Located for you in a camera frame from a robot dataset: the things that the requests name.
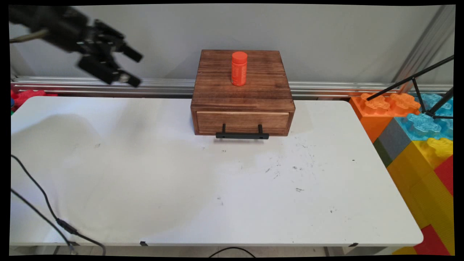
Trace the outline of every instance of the black handle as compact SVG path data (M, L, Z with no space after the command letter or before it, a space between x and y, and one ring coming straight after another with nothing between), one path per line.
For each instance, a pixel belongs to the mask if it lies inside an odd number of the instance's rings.
M269 139L269 133L263 133L263 126L258 125L258 133L233 133L226 132L226 124L222 124L222 132L216 132L218 139Z

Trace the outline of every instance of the table surface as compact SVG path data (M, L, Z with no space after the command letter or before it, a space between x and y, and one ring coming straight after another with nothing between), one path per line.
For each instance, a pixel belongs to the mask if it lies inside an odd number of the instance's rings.
M288 137L264 141L195 136L190 101L33 97L11 117L11 152L58 217L106 245L422 242L347 102L295 101ZM14 159L11 187L51 219ZM62 243L11 196L10 245Z

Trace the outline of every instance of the cable connector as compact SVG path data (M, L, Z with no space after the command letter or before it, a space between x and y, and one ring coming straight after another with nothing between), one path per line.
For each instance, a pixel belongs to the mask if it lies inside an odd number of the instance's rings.
M61 220L59 218L56 219L58 225L60 225L62 228L64 228L66 231L68 231L70 234L77 235L77 229L75 229L73 226L70 224L66 223L66 221Z

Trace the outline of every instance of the black metal rod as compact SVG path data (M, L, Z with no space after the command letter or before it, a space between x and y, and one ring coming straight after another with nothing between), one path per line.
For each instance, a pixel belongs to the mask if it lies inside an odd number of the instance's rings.
M453 87L451 87L451 89L449 89L445 95L443 95L443 98L441 98L429 111L428 113L432 114L432 115L435 115L435 112L437 112L438 109L441 108L441 106L443 106L443 104L445 104L447 101L449 101L451 99L451 97L453 97Z
M453 119L453 116L433 116L434 119Z
M424 101L422 100L422 97L420 95L419 87L417 87L416 78L412 79L412 83L414 84L414 89L416 89L417 98L419 99L419 103L420 103L420 107L422 108L422 112L425 112Z
M374 98L376 98L376 97L378 97L378 96L380 96L380 95L382 95L382 94L384 94L384 93L386 93L386 92L388 92L388 91L393 90L394 88L396 88L396 87L398 87L398 86L400 86L400 85L402 85L402 84L405 84L405 83L409 82L409 81L412 80L413 78L417 78L417 77L421 76L422 74L424 74L424 73L426 73L426 72L429 72L429 71L431 71L431 70L433 70L433 69L435 69L435 68L437 68L437 67L439 67L439 66L442 66L442 65L444 65L445 63L447 63L447 62L449 62L449 61L452 61L452 60L454 60L454 55L451 55L450 57L448 57L448 58L446 58L446 59L444 59L444 60L441 60L441 61L437 62L436 64L434 64L434 65L432 65L432 66L430 66L430 67L427 67L427 68L421 70L420 72L415 73L415 74L409 76L408 78L406 78L406 79L404 79L404 80L401 80L401 81L399 81L399 82L393 84L392 86L390 86L390 87L388 87L388 88L386 88L386 89L384 89L384 90L382 90L382 91L380 91L380 92L378 92L378 93L376 93L376 94L374 94L374 95L368 97L367 100L370 101L370 100L372 100L372 99L374 99Z

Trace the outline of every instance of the wooden drawer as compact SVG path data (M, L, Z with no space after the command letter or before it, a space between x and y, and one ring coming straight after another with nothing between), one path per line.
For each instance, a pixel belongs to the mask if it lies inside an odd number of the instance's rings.
M284 136L289 119L288 112L197 111L196 116L200 135L221 132L222 124L226 132L257 133L261 124L264 133Z

